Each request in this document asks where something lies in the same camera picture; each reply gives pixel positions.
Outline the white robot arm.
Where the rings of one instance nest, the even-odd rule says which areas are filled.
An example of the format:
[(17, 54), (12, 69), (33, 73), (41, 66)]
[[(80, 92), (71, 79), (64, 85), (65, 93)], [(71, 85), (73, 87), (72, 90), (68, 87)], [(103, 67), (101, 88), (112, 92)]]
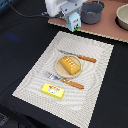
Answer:
[(67, 17), (79, 12), (87, 0), (45, 0), (47, 13), (50, 17)]

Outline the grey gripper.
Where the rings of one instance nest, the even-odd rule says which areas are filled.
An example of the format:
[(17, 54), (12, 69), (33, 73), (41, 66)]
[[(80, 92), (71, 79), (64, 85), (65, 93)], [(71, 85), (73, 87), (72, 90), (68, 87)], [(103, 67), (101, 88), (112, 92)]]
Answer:
[(61, 16), (67, 17), (68, 15), (77, 12), (81, 9), (83, 2), (82, 1), (67, 1), (60, 6)]

